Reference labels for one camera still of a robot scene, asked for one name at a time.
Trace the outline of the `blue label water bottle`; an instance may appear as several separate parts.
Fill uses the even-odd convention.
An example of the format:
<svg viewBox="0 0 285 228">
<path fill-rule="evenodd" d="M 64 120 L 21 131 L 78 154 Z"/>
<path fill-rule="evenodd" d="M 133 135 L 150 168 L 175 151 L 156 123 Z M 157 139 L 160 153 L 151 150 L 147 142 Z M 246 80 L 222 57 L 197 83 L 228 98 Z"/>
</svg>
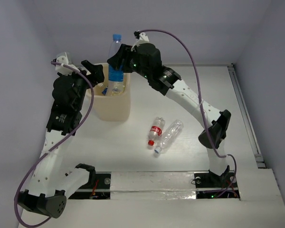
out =
<svg viewBox="0 0 285 228">
<path fill-rule="evenodd" d="M 113 34 L 113 41 L 111 43 L 109 49 L 108 58 L 112 57 L 117 53 L 119 47 L 121 46 L 122 35 Z M 107 95 L 110 96 L 111 90 L 114 87 L 123 87 L 124 86 L 124 73 L 122 70 L 113 70 L 111 66 L 109 66 L 108 70 L 108 90 Z"/>
</svg>

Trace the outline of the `red label cola bottle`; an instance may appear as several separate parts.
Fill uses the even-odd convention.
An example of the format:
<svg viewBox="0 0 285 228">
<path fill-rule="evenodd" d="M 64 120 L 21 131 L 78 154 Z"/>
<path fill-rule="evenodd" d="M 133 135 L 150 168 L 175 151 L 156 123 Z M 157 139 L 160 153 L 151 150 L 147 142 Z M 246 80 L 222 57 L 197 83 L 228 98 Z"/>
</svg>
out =
<svg viewBox="0 0 285 228">
<path fill-rule="evenodd" d="M 157 142 L 160 139 L 164 126 L 165 126 L 165 120 L 162 117 L 156 117 L 154 119 L 148 133 L 149 146 L 154 146 L 155 142 Z"/>
</svg>

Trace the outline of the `clear unlabelled plastic bottle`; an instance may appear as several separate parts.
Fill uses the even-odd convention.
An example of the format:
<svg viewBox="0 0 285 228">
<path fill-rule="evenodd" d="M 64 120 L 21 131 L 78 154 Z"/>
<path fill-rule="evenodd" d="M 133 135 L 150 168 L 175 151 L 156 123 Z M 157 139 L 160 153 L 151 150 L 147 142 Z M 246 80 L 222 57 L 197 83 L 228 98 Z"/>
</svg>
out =
<svg viewBox="0 0 285 228">
<path fill-rule="evenodd" d="M 163 133 L 154 149 L 154 152 L 157 154 L 165 153 L 182 132 L 183 127 L 184 124 L 182 121 L 175 120 Z"/>
</svg>

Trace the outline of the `large blue label bottle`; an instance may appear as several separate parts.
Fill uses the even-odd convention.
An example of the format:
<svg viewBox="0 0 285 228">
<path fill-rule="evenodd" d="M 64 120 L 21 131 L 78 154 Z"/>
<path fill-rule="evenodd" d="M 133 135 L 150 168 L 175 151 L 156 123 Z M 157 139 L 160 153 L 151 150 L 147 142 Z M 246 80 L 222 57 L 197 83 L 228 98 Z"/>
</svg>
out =
<svg viewBox="0 0 285 228">
<path fill-rule="evenodd" d="M 106 87 L 106 88 L 102 91 L 102 95 L 106 95 L 107 90 L 108 90 L 108 87 Z"/>
</svg>

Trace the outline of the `fruit label clear bottle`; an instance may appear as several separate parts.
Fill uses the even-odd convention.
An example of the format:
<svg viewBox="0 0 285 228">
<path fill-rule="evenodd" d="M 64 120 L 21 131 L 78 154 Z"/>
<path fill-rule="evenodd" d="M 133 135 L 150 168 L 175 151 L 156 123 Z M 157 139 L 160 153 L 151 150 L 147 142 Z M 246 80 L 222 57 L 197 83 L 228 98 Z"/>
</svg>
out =
<svg viewBox="0 0 285 228">
<path fill-rule="evenodd" d="M 121 95 L 124 92 L 125 87 L 114 87 L 111 90 L 110 96 L 116 96 L 116 95 Z"/>
</svg>

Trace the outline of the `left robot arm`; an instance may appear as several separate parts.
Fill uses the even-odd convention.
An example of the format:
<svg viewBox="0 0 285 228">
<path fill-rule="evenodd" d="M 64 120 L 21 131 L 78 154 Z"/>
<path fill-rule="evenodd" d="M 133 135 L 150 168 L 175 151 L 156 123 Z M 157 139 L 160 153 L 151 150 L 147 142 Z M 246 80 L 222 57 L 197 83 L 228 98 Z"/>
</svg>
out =
<svg viewBox="0 0 285 228">
<path fill-rule="evenodd" d="M 61 170 L 63 157 L 76 131 L 87 119 L 81 114 L 87 89 L 93 89 L 105 79 L 103 66 L 89 61 L 82 68 L 52 61 L 58 78 L 53 83 L 54 99 L 40 158 L 33 166 L 29 185 L 16 194 L 16 205 L 49 218 L 59 218 L 67 199 L 79 188 L 95 184 L 94 166 L 80 163 L 66 171 Z"/>
</svg>

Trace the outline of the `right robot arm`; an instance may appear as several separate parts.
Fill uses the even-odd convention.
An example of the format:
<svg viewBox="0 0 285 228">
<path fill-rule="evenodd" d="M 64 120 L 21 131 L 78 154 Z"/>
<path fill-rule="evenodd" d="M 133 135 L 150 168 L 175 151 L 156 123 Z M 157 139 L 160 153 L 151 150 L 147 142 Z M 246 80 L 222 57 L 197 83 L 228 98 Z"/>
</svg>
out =
<svg viewBox="0 0 285 228">
<path fill-rule="evenodd" d="M 175 70 L 162 64 L 159 49 L 151 43 L 135 47 L 122 44 L 107 63 L 115 70 L 143 76 L 151 88 L 178 103 L 201 124 L 204 130 L 198 139 L 207 149 L 209 181 L 214 186 L 222 185 L 229 172 L 223 144 L 231 119 L 230 111 L 213 107 L 191 90 Z"/>
</svg>

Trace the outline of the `beige plastic bin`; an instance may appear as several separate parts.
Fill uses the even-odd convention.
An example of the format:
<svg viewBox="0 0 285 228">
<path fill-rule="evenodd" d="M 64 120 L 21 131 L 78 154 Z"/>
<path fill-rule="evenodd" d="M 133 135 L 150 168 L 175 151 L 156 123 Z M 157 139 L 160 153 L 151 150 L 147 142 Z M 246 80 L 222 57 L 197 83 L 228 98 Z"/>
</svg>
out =
<svg viewBox="0 0 285 228">
<path fill-rule="evenodd" d="M 131 75 L 125 73 L 123 86 L 124 91 L 121 95 L 105 96 L 102 92 L 108 85 L 108 64 L 103 63 L 104 82 L 94 87 L 94 102 L 92 109 L 99 119 L 103 121 L 121 122 L 126 121 L 130 115 L 131 95 L 130 81 Z"/>
</svg>

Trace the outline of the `silver tape base strip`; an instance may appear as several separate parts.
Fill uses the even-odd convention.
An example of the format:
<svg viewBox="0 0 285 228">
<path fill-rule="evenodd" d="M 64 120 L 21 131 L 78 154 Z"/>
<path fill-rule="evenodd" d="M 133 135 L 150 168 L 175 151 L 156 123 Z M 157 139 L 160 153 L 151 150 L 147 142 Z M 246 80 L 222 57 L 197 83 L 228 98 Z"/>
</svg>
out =
<svg viewBox="0 0 285 228">
<path fill-rule="evenodd" d="M 196 199 L 193 172 L 113 172 L 112 200 L 193 200 Z"/>
</svg>

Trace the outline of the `aluminium rail at table edge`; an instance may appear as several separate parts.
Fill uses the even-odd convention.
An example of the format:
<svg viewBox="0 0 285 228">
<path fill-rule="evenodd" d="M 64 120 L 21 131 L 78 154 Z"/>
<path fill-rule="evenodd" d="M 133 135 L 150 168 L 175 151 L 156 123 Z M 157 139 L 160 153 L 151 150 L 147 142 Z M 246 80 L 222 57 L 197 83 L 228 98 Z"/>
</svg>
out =
<svg viewBox="0 0 285 228">
<path fill-rule="evenodd" d="M 251 119 L 250 119 L 250 116 L 247 110 L 247 106 L 245 104 L 245 100 L 244 100 L 244 97 L 243 97 L 243 94 L 242 94 L 242 91 L 239 85 L 238 77 L 235 71 L 235 66 L 234 64 L 231 64 L 231 65 L 228 65 L 227 68 L 228 68 L 228 73 L 229 73 L 229 76 L 230 76 L 230 79 L 231 79 L 231 82 L 232 82 L 232 85 L 233 85 L 233 88 L 236 94 L 237 102 L 239 104 L 239 108 L 242 114 L 242 118 L 244 121 L 246 132 L 248 134 L 252 152 L 256 160 L 257 167 L 259 169 L 266 169 L 267 168 L 266 163 L 264 161 L 264 158 L 262 156 L 262 153 L 258 145 L 256 134 L 253 129 L 253 125 L 252 125 L 252 122 L 251 122 Z"/>
</svg>

